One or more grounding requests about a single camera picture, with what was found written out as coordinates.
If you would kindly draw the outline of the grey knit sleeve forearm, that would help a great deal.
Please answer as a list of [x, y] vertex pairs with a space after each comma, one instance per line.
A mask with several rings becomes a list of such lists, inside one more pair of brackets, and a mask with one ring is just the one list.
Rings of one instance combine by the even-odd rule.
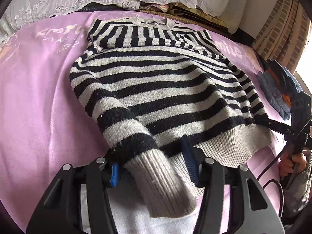
[[298, 215], [309, 201], [311, 189], [311, 151], [303, 151], [307, 165], [304, 171], [297, 174], [289, 189], [284, 190], [284, 212], [286, 218]]

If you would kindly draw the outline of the person's right hand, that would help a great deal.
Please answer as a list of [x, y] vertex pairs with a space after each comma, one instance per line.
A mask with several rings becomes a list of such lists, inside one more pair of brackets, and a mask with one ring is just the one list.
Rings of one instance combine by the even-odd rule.
[[279, 175], [286, 177], [289, 174], [300, 174], [307, 167], [309, 151], [303, 151], [299, 154], [289, 156], [289, 152], [285, 150], [279, 162]]

